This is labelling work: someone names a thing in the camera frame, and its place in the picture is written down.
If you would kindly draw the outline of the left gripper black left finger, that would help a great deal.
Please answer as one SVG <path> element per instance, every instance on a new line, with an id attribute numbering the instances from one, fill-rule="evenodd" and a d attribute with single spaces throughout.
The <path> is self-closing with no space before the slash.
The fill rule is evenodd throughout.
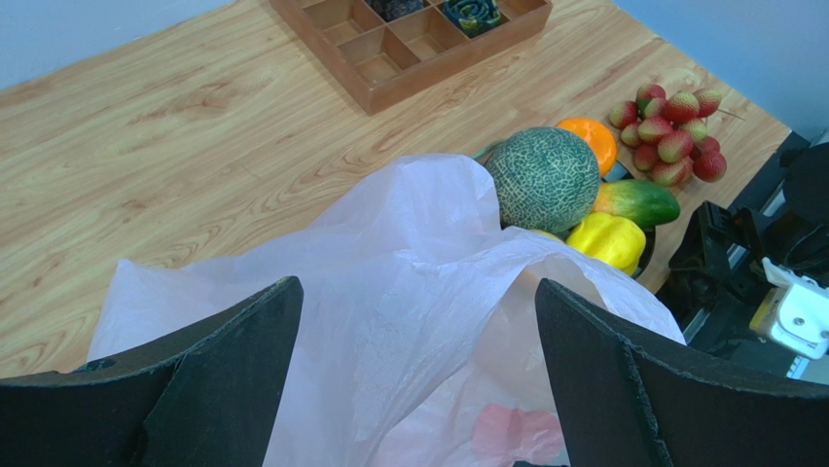
<path id="1" fill-rule="evenodd" d="M 70 373 L 1 382 L 5 466 L 259 466 L 304 291 L 280 279 L 230 308 Z"/>

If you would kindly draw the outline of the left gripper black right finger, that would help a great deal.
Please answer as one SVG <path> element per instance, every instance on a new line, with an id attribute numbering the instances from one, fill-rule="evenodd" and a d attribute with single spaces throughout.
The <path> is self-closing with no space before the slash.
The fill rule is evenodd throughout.
<path id="1" fill-rule="evenodd" d="M 712 357 L 544 279 L 536 317 L 573 466 L 824 466 L 828 389 Z"/>

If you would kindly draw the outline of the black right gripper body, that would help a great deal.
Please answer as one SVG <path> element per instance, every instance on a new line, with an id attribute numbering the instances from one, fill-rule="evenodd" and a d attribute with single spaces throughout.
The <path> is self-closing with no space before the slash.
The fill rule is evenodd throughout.
<path id="1" fill-rule="evenodd" d="M 775 218 L 757 209 L 703 202 L 668 261 L 667 308 L 680 324 L 731 297 L 758 305 L 771 288 L 762 258 L 771 251 L 766 229 Z"/>

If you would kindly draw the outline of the fake green orange mango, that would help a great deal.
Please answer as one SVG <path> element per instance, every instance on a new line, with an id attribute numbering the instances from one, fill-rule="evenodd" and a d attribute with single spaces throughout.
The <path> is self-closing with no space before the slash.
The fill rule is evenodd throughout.
<path id="1" fill-rule="evenodd" d="M 599 185 L 592 212 L 624 217 L 649 229 L 677 220 L 681 207 L 665 187 L 645 180 L 623 179 Z"/>

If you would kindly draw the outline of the fake yellow bell pepper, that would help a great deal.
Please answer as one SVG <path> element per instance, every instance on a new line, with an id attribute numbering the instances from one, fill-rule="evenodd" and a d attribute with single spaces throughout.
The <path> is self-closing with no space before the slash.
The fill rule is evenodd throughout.
<path id="1" fill-rule="evenodd" d="M 632 276 L 645 250 L 646 236 L 630 219 L 596 212 L 578 224 L 565 243 L 588 257 Z"/>

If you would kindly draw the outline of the fake yellow lemon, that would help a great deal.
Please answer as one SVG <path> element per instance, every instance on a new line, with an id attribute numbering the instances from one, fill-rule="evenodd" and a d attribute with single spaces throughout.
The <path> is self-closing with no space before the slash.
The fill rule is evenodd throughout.
<path id="1" fill-rule="evenodd" d="M 553 233 L 548 233 L 548 232 L 545 232 L 545 231 L 535 230 L 535 229 L 532 229 L 532 230 L 529 230 L 529 231 L 532 232 L 532 233 L 535 233 L 535 234 L 542 235 L 542 236 L 547 237 L 549 239 L 552 239 L 554 241 L 563 243 L 563 240 L 561 240 L 558 236 L 556 236 Z"/>

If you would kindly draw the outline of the fake green netted melon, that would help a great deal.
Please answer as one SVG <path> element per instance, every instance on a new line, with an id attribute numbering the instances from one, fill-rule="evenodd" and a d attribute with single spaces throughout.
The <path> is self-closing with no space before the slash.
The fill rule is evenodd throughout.
<path id="1" fill-rule="evenodd" d="M 593 150 L 577 134 L 537 126 L 489 143 L 472 156 L 491 175 L 504 226 L 551 234 L 592 210 L 600 184 Z"/>

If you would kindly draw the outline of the pink plastic bag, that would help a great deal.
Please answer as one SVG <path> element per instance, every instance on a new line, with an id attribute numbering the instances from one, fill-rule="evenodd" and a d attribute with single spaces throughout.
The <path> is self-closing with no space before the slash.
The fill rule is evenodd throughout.
<path id="1" fill-rule="evenodd" d="M 171 333 L 285 276 L 305 297 L 268 466 L 565 462 L 535 316 L 543 278 L 683 339 L 627 275 L 502 229 L 479 163 L 425 155 L 393 162 L 304 230 L 242 255 L 181 269 L 120 261 L 88 357 Z"/>

